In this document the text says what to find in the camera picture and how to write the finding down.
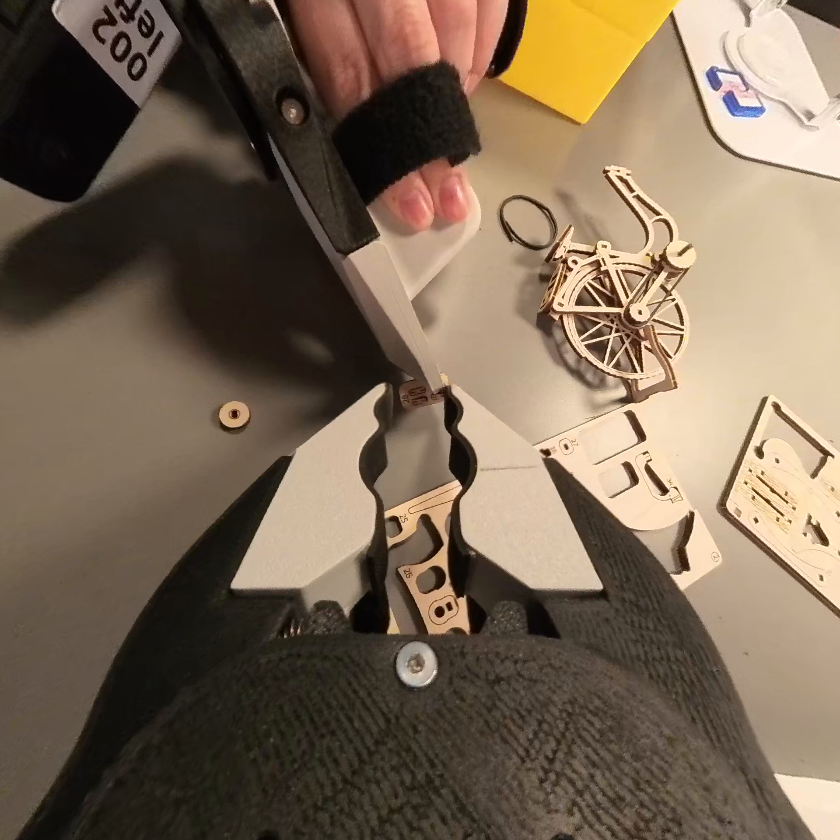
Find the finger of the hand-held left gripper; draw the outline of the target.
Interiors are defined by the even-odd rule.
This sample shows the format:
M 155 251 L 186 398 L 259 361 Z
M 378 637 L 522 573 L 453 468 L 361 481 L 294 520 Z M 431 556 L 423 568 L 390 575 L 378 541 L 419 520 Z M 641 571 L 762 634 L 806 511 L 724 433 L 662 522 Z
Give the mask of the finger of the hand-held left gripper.
M 376 239 L 342 256 L 341 268 L 386 359 L 432 392 L 444 389 L 444 378 L 425 332 L 383 242 Z

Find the wooden bicycle model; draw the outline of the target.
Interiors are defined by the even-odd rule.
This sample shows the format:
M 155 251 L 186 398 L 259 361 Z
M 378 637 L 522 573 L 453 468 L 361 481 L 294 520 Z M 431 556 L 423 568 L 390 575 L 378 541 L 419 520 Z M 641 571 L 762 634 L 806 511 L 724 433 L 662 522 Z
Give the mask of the wooden bicycle model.
M 697 251 L 628 168 L 608 165 L 603 175 L 641 224 L 643 246 L 631 252 L 604 239 L 584 245 L 569 225 L 544 260 L 552 272 L 539 315 L 560 325 L 583 362 L 621 381 L 629 402 L 641 403 L 677 388 L 675 367 L 690 336 L 677 287 Z

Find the wooden parts sheet yellow etching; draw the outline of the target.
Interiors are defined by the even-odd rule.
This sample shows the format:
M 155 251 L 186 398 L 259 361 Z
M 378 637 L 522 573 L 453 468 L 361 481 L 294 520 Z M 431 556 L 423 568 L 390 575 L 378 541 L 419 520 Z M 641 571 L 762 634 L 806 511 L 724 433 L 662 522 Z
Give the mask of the wooden parts sheet yellow etching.
M 767 395 L 721 498 L 728 520 L 835 614 L 838 458 L 832 443 Z

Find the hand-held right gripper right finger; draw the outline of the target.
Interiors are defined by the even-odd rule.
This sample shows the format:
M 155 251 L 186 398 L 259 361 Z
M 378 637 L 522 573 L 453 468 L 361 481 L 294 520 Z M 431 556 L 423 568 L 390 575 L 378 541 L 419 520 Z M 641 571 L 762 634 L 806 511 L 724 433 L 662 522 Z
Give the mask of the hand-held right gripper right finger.
M 579 606 L 604 588 L 544 457 L 459 385 L 445 426 L 460 484 L 448 529 L 456 593 L 487 620 L 511 603 L 531 634 L 559 634 L 555 600 Z

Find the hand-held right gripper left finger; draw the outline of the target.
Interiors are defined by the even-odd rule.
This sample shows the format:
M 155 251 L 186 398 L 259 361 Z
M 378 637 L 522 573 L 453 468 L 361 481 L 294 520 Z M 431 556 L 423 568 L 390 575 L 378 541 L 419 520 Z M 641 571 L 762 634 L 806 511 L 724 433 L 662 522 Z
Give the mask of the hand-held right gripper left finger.
M 375 385 L 301 444 L 271 498 L 230 590 L 284 595 L 308 612 L 336 602 L 362 625 L 386 633 L 391 609 L 385 516 L 375 482 L 387 466 L 385 432 L 393 389 Z

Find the white instruction booklet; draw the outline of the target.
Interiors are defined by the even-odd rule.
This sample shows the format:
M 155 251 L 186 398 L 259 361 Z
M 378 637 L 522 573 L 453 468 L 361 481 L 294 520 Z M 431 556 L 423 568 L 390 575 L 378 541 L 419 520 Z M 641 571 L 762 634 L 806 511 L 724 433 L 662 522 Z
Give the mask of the white instruction booklet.
M 839 839 L 839 782 L 777 773 L 775 779 L 815 839 Z

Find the person's left hand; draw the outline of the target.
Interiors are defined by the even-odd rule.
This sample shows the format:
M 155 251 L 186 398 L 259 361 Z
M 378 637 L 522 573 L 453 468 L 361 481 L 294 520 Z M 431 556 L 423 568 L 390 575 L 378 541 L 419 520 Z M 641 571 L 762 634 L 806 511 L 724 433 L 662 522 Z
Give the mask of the person's left hand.
M 290 21 L 366 205 L 428 229 L 469 215 L 480 152 L 469 95 L 509 68 L 525 1 L 295 1 Z

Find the small wooden model part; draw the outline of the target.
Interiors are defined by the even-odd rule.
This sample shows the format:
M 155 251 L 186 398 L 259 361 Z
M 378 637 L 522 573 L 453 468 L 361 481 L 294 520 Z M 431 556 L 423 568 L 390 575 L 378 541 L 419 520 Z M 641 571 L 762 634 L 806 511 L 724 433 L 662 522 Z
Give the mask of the small wooden model part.
M 410 411 L 444 403 L 449 387 L 449 379 L 446 374 L 441 374 L 441 381 L 443 386 L 437 390 L 422 380 L 410 379 L 404 381 L 398 388 L 401 406 Z

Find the black rubber band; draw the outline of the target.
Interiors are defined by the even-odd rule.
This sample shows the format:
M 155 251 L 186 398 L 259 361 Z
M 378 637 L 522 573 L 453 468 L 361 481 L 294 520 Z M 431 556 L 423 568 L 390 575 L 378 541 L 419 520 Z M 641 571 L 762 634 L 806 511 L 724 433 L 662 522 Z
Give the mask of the black rubber band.
M 545 243 L 534 243 L 521 236 L 515 230 L 515 228 L 511 225 L 506 216 L 508 206 L 513 203 L 525 203 L 540 211 L 540 213 L 543 215 L 543 217 L 549 225 L 549 237 Z M 497 218 L 500 225 L 500 229 L 502 233 L 506 236 L 507 240 L 530 251 L 543 251 L 545 249 L 548 249 L 550 246 L 555 244 L 560 235 L 556 217 L 551 211 L 550 207 L 545 205 L 545 203 L 541 202 L 537 198 L 526 194 L 513 194 L 506 197 L 499 204 L 497 210 Z

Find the wooden book stand white legs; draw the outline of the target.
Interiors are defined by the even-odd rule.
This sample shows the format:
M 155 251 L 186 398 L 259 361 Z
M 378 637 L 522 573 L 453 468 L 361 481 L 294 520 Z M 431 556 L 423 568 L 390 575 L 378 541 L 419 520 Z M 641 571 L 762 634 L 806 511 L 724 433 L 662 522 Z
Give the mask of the wooden book stand white legs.
M 793 2 L 683 1 L 673 19 L 722 145 L 838 180 L 838 27 Z

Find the yellow plastic bin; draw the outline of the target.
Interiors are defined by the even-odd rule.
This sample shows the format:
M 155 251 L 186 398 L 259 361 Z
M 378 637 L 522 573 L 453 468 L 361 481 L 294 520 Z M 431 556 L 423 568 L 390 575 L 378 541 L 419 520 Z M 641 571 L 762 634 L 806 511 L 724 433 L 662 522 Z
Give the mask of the yellow plastic bin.
M 585 124 L 677 1 L 531 1 L 500 80 Z

